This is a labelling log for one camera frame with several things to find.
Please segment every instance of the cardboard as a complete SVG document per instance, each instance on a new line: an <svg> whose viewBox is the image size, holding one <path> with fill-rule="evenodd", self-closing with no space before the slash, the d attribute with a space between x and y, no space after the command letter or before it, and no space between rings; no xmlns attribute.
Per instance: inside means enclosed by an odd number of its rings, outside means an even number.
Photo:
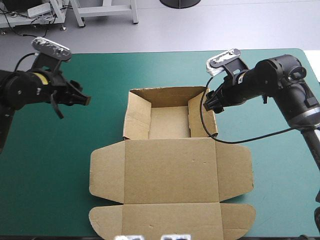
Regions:
<svg viewBox="0 0 320 240"><path fill-rule="evenodd" d="M132 140L208 137L199 113L204 90L203 86L130 90L123 137ZM217 133L213 111L204 107L202 110L209 131Z"/></svg>
<svg viewBox="0 0 320 240"><path fill-rule="evenodd" d="M127 140L91 154L91 194L123 203L90 211L102 238L190 234L193 240L236 240L250 229L252 206L220 203L253 189L250 151L206 137L199 116L203 90L130 91ZM212 112L205 121L217 131Z"/></svg>

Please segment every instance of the black stand base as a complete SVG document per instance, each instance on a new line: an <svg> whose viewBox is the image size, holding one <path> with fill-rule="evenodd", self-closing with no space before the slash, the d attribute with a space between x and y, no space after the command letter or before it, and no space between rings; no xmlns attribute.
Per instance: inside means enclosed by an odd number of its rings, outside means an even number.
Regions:
<svg viewBox="0 0 320 240"><path fill-rule="evenodd" d="M201 0L160 0L160 2L169 8L186 9L197 5Z"/></svg>

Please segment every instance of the cardboard lid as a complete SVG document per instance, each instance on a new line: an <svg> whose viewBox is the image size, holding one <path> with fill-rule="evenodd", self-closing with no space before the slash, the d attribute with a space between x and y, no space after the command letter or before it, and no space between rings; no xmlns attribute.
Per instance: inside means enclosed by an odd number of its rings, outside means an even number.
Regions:
<svg viewBox="0 0 320 240"><path fill-rule="evenodd" d="M246 204L167 203L95 207L90 223L99 236L141 235L159 240L165 234L191 234L195 240L236 240L255 220Z"/></svg>
<svg viewBox="0 0 320 240"><path fill-rule="evenodd" d="M211 138L126 140L92 153L89 189L125 204L218 203L253 189L251 154Z"/></svg>

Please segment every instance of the yellow part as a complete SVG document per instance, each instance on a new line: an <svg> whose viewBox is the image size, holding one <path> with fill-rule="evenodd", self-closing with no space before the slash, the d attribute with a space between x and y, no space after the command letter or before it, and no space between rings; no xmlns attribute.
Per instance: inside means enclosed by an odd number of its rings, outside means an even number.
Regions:
<svg viewBox="0 0 320 240"><path fill-rule="evenodd" d="M41 80L43 85L48 85L49 84L47 78L44 75L42 75L41 73L34 72L33 74L36 75Z"/></svg>

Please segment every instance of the metal object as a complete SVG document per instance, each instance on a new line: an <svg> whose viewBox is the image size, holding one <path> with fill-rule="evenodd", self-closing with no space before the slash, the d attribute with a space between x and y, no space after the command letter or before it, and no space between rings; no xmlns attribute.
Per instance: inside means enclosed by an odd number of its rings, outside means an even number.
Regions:
<svg viewBox="0 0 320 240"><path fill-rule="evenodd" d="M191 235L184 234L184 235L163 235L161 237L161 240L192 240Z"/></svg>
<svg viewBox="0 0 320 240"><path fill-rule="evenodd" d="M60 31L61 31L61 32L65 32L65 31L67 31L67 30L68 30L68 28L67 28L65 25L61 24Z"/></svg>
<svg viewBox="0 0 320 240"><path fill-rule="evenodd" d="M6 35L7 33L3 30L3 29L0 29L0 35L1 36L4 36L4 35Z"/></svg>
<svg viewBox="0 0 320 240"><path fill-rule="evenodd" d="M320 170L320 103L304 80L307 71L301 62L294 56L282 55L262 60L248 69L239 54L232 58L227 55L223 52L210 60L211 76L221 73L221 67L227 76L216 91L206 95L205 109L218 114L224 107L241 105L258 96L262 96L264 104L268 97L273 98L288 125L303 135ZM315 200L320 203L320 191ZM320 207L314 212L314 220L320 232Z"/></svg>
<svg viewBox="0 0 320 240"><path fill-rule="evenodd" d="M14 72L0 70L0 153L15 112L25 105L50 103L62 119L64 116L58 104L88 105L91 99L82 93L82 87L78 82L67 81L60 70L61 63L70 60L72 56L67 47L43 37L35 38L32 46L39 51L39 54L30 70ZM29 55L21 58L16 69Z"/></svg>
<svg viewBox="0 0 320 240"><path fill-rule="evenodd" d="M69 48L44 37L35 38L31 44L35 50L59 61L68 61L72 57Z"/></svg>
<svg viewBox="0 0 320 240"><path fill-rule="evenodd" d="M70 0L79 27L85 27L85 17L111 16L132 14L134 24L138 21L136 0L130 0L129 5L112 5L112 0L103 0L102 6L81 7L79 0Z"/></svg>
<svg viewBox="0 0 320 240"><path fill-rule="evenodd" d="M30 24L43 25L43 24L48 24L49 22L53 23L53 21L55 24L63 24L66 20L67 9L61 9L60 3L57 0L49 0L48 2L50 2L52 9L53 9L53 13L56 15L55 21L53 19L51 21L43 20L41 17L39 17L39 19L34 19L34 18L22 17L19 15L17 15L16 17L12 17L10 15L7 15L8 21L10 22L10 26L13 28L15 26L20 26L20 25L30 25ZM69 2L70 2L70 0L65 0L64 4L68 5ZM5 16L0 14L0 29L8 28L8 27L9 27L9 25L7 23Z"/></svg>
<svg viewBox="0 0 320 240"><path fill-rule="evenodd" d="M230 63L232 60L240 56L240 51L236 48L233 48L228 51L224 51L216 56L209 58L206 61L206 71L212 76L217 76L218 74L225 71L223 65Z"/></svg>

